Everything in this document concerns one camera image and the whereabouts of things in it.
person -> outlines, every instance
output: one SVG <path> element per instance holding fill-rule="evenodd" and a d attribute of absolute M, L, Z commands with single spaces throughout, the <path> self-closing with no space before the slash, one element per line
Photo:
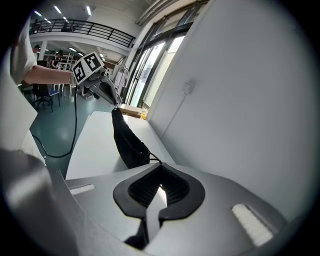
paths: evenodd
<path fill-rule="evenodd" d="M 37 52 L 39 52 L 39 49 L 40 49 L 40 45 L 37 44 L 32 50 L 36 61 L 38 60 L 38 53 Z"/>
<path fill-rule="evenodd" d="M 67 29 L 67 26 L 68 26 L 68 22 L 65 21 L 61 29 L 61 32 L 69 32 L 69 30 Z"/>
<path fill-rule="evenodd" d="M 77 29 L 77 27 L 78 27 L 78 25 L 76 24 L 76 25 L 74 25 L 74 26 L 72 26 L 71 27 L 71 29 L 70 29 L 70 32 L 75 32 L 76 31 L 76 29 Z"/>
<path fill-rule="evenodd" d="M 29 39 L 30 19 L 26 22 L 17 40 L 7 50 L 0 68 L 0 101 L 6 102 L 6 109 L 0 114 L 7 118 L 0 123 L 0 148 L 22 150 L 46 164 L 30 132 L 30 126 L 37 112 L 19 91 L 17 85 L 24 80 L 28 84 L 68 84 L 70 71 L 55 70 L 37 65 Z"/>
<path fill-rule="evenodd" d="M 58 63 L 61 63 L 61 58 L 62 58 L 62 55 L 63 55 L 63 51 L 60 50 L 56 56 L 54 56 L 51 61 L 50 61 L 50 68 L 51 69 L 55 69 L 57 70 L 59 68 L 59 65 Z"/>
<path fill-rule="evenodd" d="M 40 29 L 40 23 L 38 24 L 38 19 L 36 18 L 34 23 L 31 26 L 31 34 L 35 34 L 38 32 L 38 30 Z"/>

person's arm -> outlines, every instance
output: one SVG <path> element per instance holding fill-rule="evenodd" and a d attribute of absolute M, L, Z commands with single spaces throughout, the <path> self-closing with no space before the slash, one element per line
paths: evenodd
<path fill-rule="evenodd" d="M 31 84 L 69 84 L 72 72 L 56 70 L 44 66 L 33 66 L 23 77 L 24 81 Z"/>
<path fill-rule="evenodd" d="M 56 68 L 56 66 L 55 66 L 55 61 L 54 61 L 54 60 L 51 60 L 51 66 L 54 67 L 54 68 Z"/>

ceiling light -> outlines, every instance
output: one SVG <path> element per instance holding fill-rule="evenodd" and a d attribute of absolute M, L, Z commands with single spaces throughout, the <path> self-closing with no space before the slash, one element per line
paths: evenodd
<path fill-rule="evenodd" d="M 90 7 L 89 6 L 86 7 L 86 10 L 88 11 L 88 14 L 91 15 L 91 11 L 90 11 Z"/>
<path fill-rule="evenodd" d="M 42 17 L 42 15 L 39 12 L 37 12 L 36 10 L 33 10 L 33 11 L 36 15 L 39 15 L 40 17 Z"/>
<path fill-rule="evenodd" d="M 61 11 L 59 10 L 59 8 L 58 8 L 57 6 L 54 6 L 54 8 L 56 9 L 56 11 L 57 11 L 58 13 L 61 14 Z"/>

black bag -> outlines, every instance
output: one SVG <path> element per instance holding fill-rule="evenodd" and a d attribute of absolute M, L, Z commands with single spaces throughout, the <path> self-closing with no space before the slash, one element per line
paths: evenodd
<path fill-rule="evenodd" d="M 129 128 L 120 109 L 115 108 L 111 115 L 114 130 L 113 138 L 125 165 L 132 169 L 149 164 L 149 149 Z"/>

railing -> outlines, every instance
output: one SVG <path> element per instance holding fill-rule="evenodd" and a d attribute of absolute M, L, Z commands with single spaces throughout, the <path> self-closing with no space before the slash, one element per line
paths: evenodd
<path fill-rule="evenodd" d="M 130 47 L 132 41 L 135 39 L 132 35 L 106 25 L 78 19 L 69 19 L 68 21 L 69 22 L 66 22 L 64 19 L 51 19 L 51 23 L 45 20 L 38 21 L 30 25 L 29 34 L 47 32 L 79 33 L 103 38 L 125 47 Z"/>

